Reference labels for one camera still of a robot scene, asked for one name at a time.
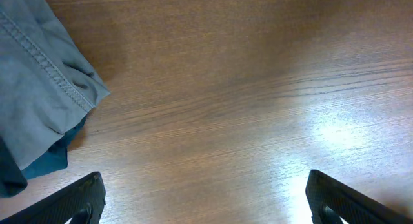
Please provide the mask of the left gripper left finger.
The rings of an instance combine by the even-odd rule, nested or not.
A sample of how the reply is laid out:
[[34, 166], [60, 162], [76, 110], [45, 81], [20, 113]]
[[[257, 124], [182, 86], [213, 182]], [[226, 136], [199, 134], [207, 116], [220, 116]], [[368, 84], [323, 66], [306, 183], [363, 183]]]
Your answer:
[[106, 190], [100, 172], [92, 172], [45, 199], [1, 220], [1, 223], [98, 224], [106, 205], [105, 196]]

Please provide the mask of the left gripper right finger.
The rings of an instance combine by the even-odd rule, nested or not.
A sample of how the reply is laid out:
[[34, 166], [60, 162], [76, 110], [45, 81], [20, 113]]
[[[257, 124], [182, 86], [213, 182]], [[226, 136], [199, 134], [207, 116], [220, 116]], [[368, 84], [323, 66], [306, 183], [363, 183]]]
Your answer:
[[412, 224], [410, 218], [319, 170], [310, 171], [305, 193], [313, 224]]

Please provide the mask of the dark green t-shirt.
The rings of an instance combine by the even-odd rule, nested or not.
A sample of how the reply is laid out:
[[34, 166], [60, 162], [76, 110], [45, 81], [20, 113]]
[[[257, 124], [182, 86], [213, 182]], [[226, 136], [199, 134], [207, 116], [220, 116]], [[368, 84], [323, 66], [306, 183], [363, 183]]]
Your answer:
[[23, 191], [28, 183], [3, 139], [1, 139], [0, 151], [1, 198], [11, 198]]

